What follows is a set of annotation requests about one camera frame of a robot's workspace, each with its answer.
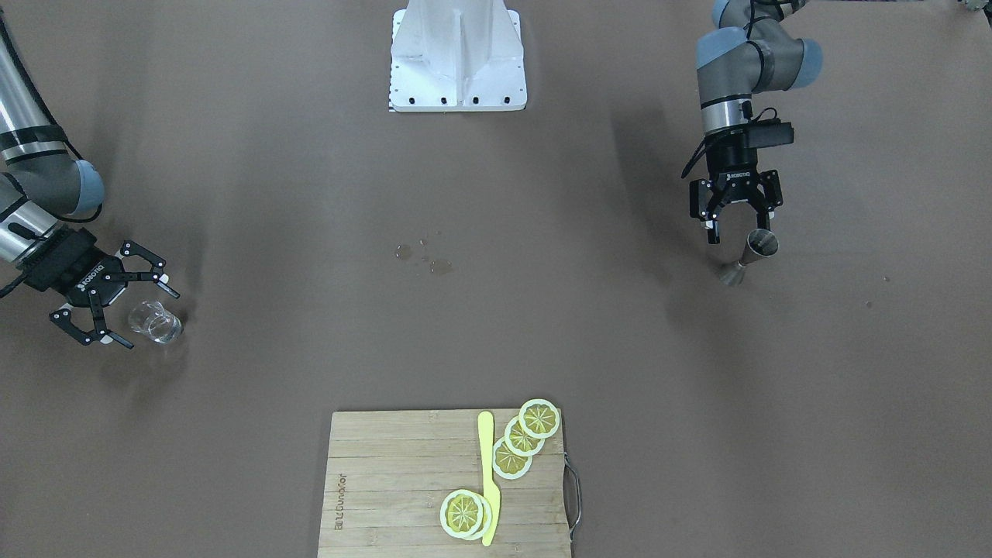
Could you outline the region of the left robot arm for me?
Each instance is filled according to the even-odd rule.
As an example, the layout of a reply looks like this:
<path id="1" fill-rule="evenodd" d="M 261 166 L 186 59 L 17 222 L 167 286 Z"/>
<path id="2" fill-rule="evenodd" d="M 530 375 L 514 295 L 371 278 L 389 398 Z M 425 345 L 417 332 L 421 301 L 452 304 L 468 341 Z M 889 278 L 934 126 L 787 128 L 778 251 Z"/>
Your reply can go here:
<path id="1" fill-rule="evenodd" d="M 697 42 L 697 85 L 704 138 L 684 167 L 698 161 L 708 176 L 690 184 L 690 214 L 706 229 L 708 242 L 720 241 L 718 218 L 727 205 L 755 209 L 761 229 L 771 226 L 783 204 L 775 170 L 758 168 L 758 152 L 794 141 L 794 128 L 776 115 L 755 112 L 753 99 L 765 91 L 804 88 L 821 74 L 822 48 L 783 28 L 801 1 L 717 1 L 715 29 Z"/>

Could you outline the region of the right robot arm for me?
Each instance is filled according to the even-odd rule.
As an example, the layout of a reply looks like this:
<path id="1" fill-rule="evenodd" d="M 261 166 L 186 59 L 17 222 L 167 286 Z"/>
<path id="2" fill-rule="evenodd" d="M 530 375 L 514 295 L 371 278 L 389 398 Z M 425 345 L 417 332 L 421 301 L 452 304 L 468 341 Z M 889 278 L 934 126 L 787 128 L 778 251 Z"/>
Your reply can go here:
<path id="1" fill-rule="evenodd" d="M 131 239 L 114 253 L 98 248 L 85 223 L 102 214 L 102 176 L 50 113 L 7 26 L 1 35 L 1 257 L 18 270 L 2 293 L 20 285 L 54 290 L 64 303 L 49 319 L 60 331 L 82 346 L 132 349 L 104 311 L 131 283 L 151 283 L 177 298 L 167 262 Z"/>

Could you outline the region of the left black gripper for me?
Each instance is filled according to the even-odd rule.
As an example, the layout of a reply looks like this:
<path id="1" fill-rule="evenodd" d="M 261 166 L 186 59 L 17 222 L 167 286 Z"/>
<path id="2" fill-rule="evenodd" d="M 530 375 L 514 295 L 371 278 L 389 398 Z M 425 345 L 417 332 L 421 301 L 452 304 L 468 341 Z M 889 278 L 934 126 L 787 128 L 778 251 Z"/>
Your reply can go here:
<path id="1" fill-rule="evenodd" d="M 758 229 L 768 230 L 773 213 L 784 202 L 778 170 L 758 173 L 757 149 L 749 142 L 758 127 L 737 125 L 706 135 L 709 179 L 690 182 L 690 213 L 706 229 L 711 245 L 722 241 L 718 219 L 730 202 L 748 202 L 755 209 Z"/>

